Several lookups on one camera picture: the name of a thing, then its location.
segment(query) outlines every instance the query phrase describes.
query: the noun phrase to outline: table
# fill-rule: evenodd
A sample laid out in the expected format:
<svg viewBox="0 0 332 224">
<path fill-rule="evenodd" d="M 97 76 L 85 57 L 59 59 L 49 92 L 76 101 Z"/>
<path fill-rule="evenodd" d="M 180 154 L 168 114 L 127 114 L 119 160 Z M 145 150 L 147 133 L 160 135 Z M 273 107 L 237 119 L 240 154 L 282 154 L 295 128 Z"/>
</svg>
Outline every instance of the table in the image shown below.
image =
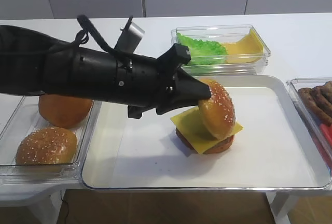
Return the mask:
<svg viewBox="0 0 332 224">
<path fill-rule="evenodd" d="M 331 18 L 332 13 L 136 18 L 134 22 L 145 31 L 145 36 L 135 53 L 151 57 L 160 56 L 171 46 L 170 32 L 177 27 L 252 24 L 272 53 L 264 74 L 275 76 L 283 82 L 296 77 L 330 77 L 332 59 L 326 57 L 328 53 L 325 47 L 330 45 Z M 120 28 L 126 21 L 125 18 L 92 20 L 112 47 L 121 34 Z M 74 40 L 76 33 L 80 30 L 75 19 L 8 20 L 0 21 L 0 24 L 33 29 L 66 41 Z M 85 47 L 101 50 L 92 38 Z M 0 206 L 36 204 L 32 209 L 36 209 L 37 213 L 41 206 L 50 203 L 50 199 L 47 201 L 46 196 L 59 190 L 80 187 L 83 187 L 80 179 L 65 183 L 0 185 Z M 332 187 L 319 193 L 330 192 Z M 276 221 L 287 223 L 286 214 L 294 206 L 300 194 L 294 196 L 292 192 L 277 193 L 274 198 L 274 194 L 268 193 L 267 196 Z"/>
</svg>

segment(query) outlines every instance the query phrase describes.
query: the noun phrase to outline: burger patty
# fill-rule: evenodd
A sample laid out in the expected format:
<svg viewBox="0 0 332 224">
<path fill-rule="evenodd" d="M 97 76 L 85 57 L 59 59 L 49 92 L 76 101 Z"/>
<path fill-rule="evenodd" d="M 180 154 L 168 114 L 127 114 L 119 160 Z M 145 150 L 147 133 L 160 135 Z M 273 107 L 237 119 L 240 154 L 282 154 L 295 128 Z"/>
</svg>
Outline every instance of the burger patty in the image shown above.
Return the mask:
<svg viewBox="0 0 332 224">
<path fill-rule="evenodd" d="M 181 139 L 181 141 L 185 144 L 185 146 L 187 146 L 191 150 L 194 150 L 193 146 L 189 143 L 189 141 L 184 137 L 184 135 L 182 135 L 182 133 L 178 129 L 175 130 L 175 133 Z M 228 137 L 227 139 L 225 139 L 223 141 L 220 141 L 218 144 L 216 144 L 212 148 L 208 149 L 203 154 L 213 154 L 213 153 L 223 152 L 232 145 L 233 140 L 234 140 L 234 135 Z"/>
</svg>

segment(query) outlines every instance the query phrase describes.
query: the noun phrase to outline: cheese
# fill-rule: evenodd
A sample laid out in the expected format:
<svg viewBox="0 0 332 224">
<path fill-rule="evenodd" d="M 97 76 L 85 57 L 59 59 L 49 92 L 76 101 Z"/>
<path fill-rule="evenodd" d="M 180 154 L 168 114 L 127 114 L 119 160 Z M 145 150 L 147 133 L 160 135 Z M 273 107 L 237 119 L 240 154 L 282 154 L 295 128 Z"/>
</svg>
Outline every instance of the cheese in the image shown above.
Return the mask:
<svg viewBox="0 0 332 224">
<path fill-rule="evenodd" d="M 171 120 L 198 154 L 203 154 L 205 151 L 220 142 L 220 140 L 212 136 L 205 127 L 198 107 L 184 111 L 183 113 L 172 117 Z M 242 129 L 243 127 L 240 124 L 235 123 L 235 126 L 228 137 L 235 135 Z"/>
</svg>

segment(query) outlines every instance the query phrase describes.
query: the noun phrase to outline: lettuce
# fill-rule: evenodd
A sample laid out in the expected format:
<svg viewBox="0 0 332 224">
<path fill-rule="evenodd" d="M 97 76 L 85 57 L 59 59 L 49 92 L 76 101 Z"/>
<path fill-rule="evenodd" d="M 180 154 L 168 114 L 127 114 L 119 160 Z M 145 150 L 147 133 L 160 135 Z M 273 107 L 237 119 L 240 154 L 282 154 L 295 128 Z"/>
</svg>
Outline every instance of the lettuce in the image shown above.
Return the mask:
<svg viewBox="0 0 332 224">
<path fill-rule="evenodd" d="M 226 58 L 212 59 L 206 58 L 214 55 L 227 55 L 227 49 L 217 41 L 195 40 L 190 37 L 177 34 L 178 42 L 187 46 L 193 58 L 188 65 L 212 65 L 224 64 Z"/>
</svg>

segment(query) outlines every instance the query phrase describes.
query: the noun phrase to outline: wooden floor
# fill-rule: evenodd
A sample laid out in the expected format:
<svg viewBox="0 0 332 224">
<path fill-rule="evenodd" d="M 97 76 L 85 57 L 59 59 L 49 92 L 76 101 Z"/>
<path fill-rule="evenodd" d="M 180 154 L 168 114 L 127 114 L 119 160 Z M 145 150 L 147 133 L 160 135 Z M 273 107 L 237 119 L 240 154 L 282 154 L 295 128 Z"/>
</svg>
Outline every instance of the wooden floor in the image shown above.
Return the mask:
<svg viewBox="0 0 332 224">
<path fill-rule="evenodd" d="M 68 190 L 66 224 L 274 224 L 264 194 L 253 192 L 106 193 Z M 64 224 L 62 204 L 57 224 Z M 332 197 L 301 198 L 292 224 L 331 224 Z M 0 223 L 39 224 L 26 207 L 0 208 Z"/>
<path fill-rule="evenodd" d="M 331 224 L 332 196 L 300 198 L 288 216 L 292 224 Z"/>
<path fill-rule="evenodd" d="M 71 190 L 67 224 L 274 224 L 260 193 L 104 193 Z M 62 205 L 58 224 L 64 223 Z"/>
</svg>

